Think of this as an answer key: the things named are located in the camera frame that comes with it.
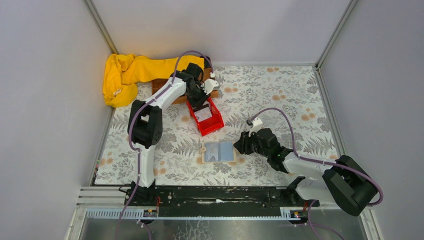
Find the white VIP card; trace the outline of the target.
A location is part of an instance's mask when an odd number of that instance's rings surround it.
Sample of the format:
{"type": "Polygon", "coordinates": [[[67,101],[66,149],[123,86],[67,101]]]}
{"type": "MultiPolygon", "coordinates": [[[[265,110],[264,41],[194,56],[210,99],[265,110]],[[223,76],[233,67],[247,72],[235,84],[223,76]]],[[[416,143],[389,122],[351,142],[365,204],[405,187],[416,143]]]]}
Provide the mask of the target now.
{"type": "Polygon", "coordinates": [[[195,119],[199,123],[200,122],[203,122],[203,121],[205,121],[205,120],[207,120],[207,119],[209,119],[209,118],[211,118],[213,116],[209,106],[206,106],[206,107],[204,107],[202,109],[199,109],[197,111],[194,111],[193,113],[194,113],[195,119]]]}
{"type": "Polygon", "coordinates": [[[219,160],[219,144],[217,142],[204,143],[204,161],[206,163],[214,163],[219,160]]]}

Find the red plastic bin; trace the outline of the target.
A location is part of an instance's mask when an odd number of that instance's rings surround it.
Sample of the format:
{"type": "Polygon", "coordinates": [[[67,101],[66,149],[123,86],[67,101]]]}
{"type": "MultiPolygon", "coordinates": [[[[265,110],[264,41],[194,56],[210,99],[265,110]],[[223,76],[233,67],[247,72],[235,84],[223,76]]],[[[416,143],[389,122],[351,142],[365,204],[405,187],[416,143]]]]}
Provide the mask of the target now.
{"type": "Polygon", "coordinates": [[[214,131],[217,131],[219,129],[222,129],[225,125],[224,125],[224,121],[222,118],[222,115],[220,113],[220,111],[218,110],[218,108],[216,107],[215,103],[213,102],[212,98],[208,98],[206,100],[206,102],[203,104],[203,106],[200,107],[200,109],[208,106],[210,108],[210,111],[212,113],[212,117],[209,119],[206,119],[202,122],[198,122],[195,118],[194,112],[199,110],[199,109],[195,109],[193,108],[189,102],[186,102],[186,105],[188,107],[190,116],[193,117],[193,119],[195,120],[197,129],[199,130],[200,134],[204,137],[214,131]]]}

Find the beige card holder wallet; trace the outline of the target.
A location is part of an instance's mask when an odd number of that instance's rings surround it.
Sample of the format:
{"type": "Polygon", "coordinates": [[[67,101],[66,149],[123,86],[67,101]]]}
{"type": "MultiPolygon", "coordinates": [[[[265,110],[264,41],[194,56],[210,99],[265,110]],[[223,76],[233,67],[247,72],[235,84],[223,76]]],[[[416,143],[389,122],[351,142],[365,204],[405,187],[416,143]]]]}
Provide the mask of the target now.
{"type": "Polygon", "coordinates": [[[235,163],[236,149],[232,141],[203,142],[199,150],[202,163],[235,163]]]}

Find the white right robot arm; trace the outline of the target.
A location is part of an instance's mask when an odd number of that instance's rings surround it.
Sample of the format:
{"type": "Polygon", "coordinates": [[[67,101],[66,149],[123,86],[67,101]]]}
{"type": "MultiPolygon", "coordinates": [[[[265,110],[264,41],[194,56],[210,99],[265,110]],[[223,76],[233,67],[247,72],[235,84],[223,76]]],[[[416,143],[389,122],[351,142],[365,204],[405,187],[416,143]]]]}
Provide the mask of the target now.
{"type": "Polygon", "coordinates": [[[358,216],[378,194],[368,174],[351,157],[342,155],[333,162],[304,160],[282,146],[269,128],[244,131],[233,146],[242,155],[265,157],[276,171],[299,175],[301,180],[294,188],[303,200],[334,203],[347,214],[358,216]]]}

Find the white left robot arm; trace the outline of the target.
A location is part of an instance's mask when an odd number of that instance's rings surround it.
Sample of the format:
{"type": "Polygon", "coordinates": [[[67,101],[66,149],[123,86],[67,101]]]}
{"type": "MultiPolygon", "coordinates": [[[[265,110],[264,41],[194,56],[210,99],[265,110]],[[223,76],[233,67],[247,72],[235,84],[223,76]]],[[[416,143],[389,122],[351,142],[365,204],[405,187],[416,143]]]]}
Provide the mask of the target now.
{"type": "Polygon", "coordinates": [[[154,152],[163,134],[163,111],[183,95],[192,107],[202,107],[210,97],[201,88],[199,77],[203,73],[200,66],[189,63],[186,69],[174,72],[152,96],[132,103],[127,130],[129,145],[138,152],[137,176],[135,185],[131,187],[132,197],[154,197],[154,152]]]}

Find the wooden compartment tray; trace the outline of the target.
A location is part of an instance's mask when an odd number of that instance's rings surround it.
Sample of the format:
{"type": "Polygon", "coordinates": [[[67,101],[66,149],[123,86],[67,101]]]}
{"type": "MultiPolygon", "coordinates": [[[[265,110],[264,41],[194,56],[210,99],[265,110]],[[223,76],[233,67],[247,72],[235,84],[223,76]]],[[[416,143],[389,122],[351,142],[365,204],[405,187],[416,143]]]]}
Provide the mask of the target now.
{"type": "MultiPolygon", "coordinates": [[[[204,68],[203,73],[199,76],[198,80],[201,83],[203,83],[205,80],[207,80],[210,77],[210,73],[211,73],[210,67],[204,68]]],[[[156,92],[158,92],[160,90],[160,88],[162,88],[166,84],[167,81],[168,81],[168,79],[161,79],[161,78],[157,78],[157,79],[154,79],[153,81],[151,81],[151,94],[154,95],[156,92]]],[[[219,88],[214,89],[210,93],[211,98],[218,98],[219,96],[220,96],[219,88]]],[[[187,97],[185,95],[182,95],[182,96],[178,97],[172,103],[172,105],[185,104],[186,102],[187,102],[187,97]]]]}

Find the yellow cloth garment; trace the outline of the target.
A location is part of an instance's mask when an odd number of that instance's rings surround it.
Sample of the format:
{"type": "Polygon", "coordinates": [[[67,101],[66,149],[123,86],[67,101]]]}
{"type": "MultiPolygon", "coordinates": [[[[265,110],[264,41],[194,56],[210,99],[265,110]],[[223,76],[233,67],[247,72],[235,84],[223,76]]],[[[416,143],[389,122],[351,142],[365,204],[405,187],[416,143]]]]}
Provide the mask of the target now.
{"type": "Polygon", "coordinates": [[[128,106],[138,95],[137,83],[169,79],[175,70],[183,71],[190,63],[205,68],[205,59],[195,55],[185,55],[181,59],[151,59],[142,55],[111,54],[104,69],[104,102],[113,108],[128,106]]]}

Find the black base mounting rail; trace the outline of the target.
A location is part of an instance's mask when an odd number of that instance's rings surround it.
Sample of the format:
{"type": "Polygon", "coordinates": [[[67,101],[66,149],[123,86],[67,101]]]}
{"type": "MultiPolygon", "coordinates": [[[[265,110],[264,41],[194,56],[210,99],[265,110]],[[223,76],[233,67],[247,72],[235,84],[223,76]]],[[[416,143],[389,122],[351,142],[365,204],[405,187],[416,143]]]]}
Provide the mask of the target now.
{"type": "Polygon", "coordinates": [[[153,207],[159,217],[303,217],[318,201],[302,199],[292,186],[165,186],[124,190],[124,203],[131,207],[153,207]]]}

